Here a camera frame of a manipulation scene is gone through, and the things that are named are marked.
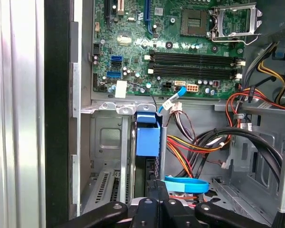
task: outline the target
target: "orange wire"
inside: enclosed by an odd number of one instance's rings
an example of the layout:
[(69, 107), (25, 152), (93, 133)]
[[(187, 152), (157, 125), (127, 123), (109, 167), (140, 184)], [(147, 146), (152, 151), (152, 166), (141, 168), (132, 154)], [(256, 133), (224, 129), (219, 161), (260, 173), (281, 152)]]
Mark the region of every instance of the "orange wire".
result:
[(192, 149), (190, 149), (190, 148), (188, 148), (188, 147), (186, 147), (186, 146), (183, 146), (183, 145), (179, 144), (178, 142), (174, 142), (174, 141), (172, 141), (172, 140), (169, 139), (169, 138), (167, 138), (167, 140), (168, 140), (171, 144), (173, 144), (174, 146), (179, 146), (179, 147), (181, 147), (181, 148), (183, 148), (183, 149), (186, 149), (186, 150), (188, 150), (188, 151), (190, 151), (190, 152), (195, 152), (195, 153), (210, 153), (210, 152), (214, 152), (214, 151), (195, 151), (195, 150), (192, 150)]
[(175, 156), (177, 157), (177, 159), (180, 161), (182, 167), (184, 168), (184, 170), (187, 172), (188, 176), (192, 178), (191, 173), (189, 172), (186, 164), (184, 163), (184, 161), (182, 160), (181, 156), (178, 154), (177, 150), (171, 145), (171, 143), (167, 143), (167, 145), (170, 147), (170, 149), (174, 152)]

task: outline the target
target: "red wire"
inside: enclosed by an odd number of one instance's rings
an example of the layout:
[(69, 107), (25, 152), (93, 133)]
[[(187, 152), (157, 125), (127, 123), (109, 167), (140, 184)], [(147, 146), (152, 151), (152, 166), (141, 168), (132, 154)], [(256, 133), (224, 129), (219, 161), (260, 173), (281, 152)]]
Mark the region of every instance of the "red wire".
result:
[(210, 152), (214, 152), (214, 151), (195, 151), (195, 150), (192, 150), (192, 149), (190, 149), (190, 148), (188, 148), (188, 147), (185, 147), (185, 146), (179, 144), (178, 142), (175, 142), (175, 141), (171, 140), (170, 138), (167, 138), (167, 140), (168, 140), (171, 144), (173, 144), (174, 146), (179, 146), (179, 147), (181, 147), (181, 148), (183, 148), (183, 149), (186, 149), (186, 150), (188, 150), (188, 151), (190, 151), (190, 152), (196, 152), (196, 153), (210, 153)]

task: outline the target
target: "ram slot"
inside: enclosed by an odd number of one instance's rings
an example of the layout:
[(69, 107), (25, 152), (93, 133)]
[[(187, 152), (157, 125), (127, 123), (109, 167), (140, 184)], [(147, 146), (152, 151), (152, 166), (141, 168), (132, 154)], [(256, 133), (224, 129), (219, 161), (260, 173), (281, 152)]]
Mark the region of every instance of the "ram slot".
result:
[(152, 60), (155, 63), (170, 63), (170, 64), (195, 64), (195, 65), (216, 65), (230, 67), (235, 63), (232, 57), (208, 56), (208, 55), (189, 55), (176, 53), (161, 53), (156, 52), (152, 55)]
[(198, 67), (154, 65), (155, 76), (187, 76), (194, 78), (233, 79), (235, 71), (228, 69), (210, 69)]

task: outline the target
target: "white label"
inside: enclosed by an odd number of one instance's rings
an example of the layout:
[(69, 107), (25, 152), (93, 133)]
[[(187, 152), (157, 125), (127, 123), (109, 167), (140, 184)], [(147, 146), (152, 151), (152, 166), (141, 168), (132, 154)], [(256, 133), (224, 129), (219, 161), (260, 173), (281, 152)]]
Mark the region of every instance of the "white label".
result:
[(139, 13), (138, 14), (138, 18), (137, 18), (138, 20), (143, 20), (143, 12), (141, 12), (141, 13)]
[(162, 104), (163, 108), (165, 110), (169, 110), (169, 108), (171, 108), (173, 106), (173, 103), (171, 102), (170, 99), (166, 100), (165, 103)]
[(263, 102), (258, 108), (270, 108), (272, 105), (268, 102)]
[(115, 97), (125, 98), (126, 92), (127, 92), (127, 81), (117, 81)]
[(157, 7), (155, 7), (154, 15), (156, 15), (156, 16), (162, 16), (162, 15), (163, 15), (163, 8), (157, 8)]

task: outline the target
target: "cable tie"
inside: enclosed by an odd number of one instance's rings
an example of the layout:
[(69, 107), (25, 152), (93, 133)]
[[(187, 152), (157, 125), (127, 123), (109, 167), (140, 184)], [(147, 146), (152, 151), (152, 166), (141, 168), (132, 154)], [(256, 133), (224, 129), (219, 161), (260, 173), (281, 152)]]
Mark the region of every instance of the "cable tie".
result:
[(248, 95), (248, 103), (252, 102), (253, 95), (255, 93), (255, 89), (256, 89), (256, 87), (254, 85), (251, 86), (250, 91), (249, 91), (249, 95)]

